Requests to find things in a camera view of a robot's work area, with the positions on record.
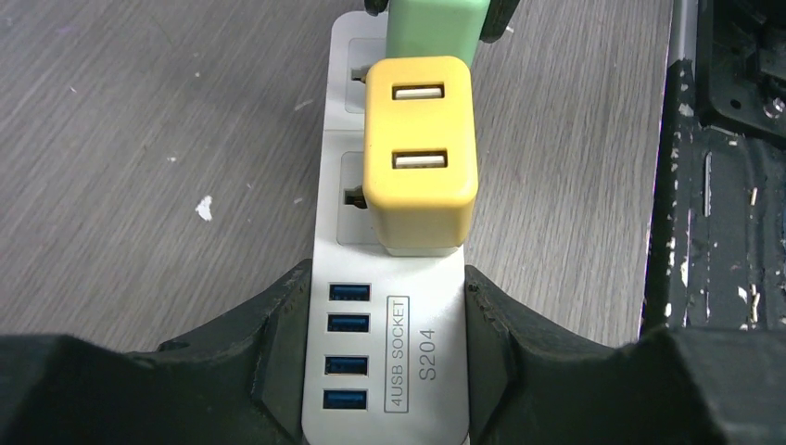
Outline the white power strip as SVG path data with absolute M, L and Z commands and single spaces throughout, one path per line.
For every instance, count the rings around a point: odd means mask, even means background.
M 363 176 L 361 69 L 385 54 L 387 18 L 333 24 L 319 174 L 301 425 L 307 444 L 469 440 L 464 256 L 388 254 Z

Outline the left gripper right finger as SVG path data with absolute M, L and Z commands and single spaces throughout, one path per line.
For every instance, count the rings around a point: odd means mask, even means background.
M 614 349 L 465 269 L 474 444 L 781 444 L 781 331 L 658 328 Z

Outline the green adapter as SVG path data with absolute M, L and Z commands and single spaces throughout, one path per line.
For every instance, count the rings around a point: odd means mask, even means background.
M 392 0 L 386 57 L 454 56 L 474 61 L 489 0 Z

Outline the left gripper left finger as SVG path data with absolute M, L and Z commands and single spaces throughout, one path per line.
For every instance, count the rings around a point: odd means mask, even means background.
M 1 339 L 5 444 L 301 444 L 311 288 L 302 261 L 152 352 Z

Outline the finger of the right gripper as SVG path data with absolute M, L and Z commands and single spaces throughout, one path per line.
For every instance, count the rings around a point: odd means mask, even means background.
M 369 15 L 378 16 L 387 10 L 388 0 L 364 0 L 363 5 Z
M 500 40 L 507 31 L 520 0 L 490 0 L 484 20 L 480 41 L 492 44 Z

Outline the yellow adapter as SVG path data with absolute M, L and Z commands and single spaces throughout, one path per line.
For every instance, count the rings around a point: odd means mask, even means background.
M 453 56 L 386 58 L 365 84 L 362 191 L 376 237 L 397 256 L 449 255 L 478 192 L 471 72 Z

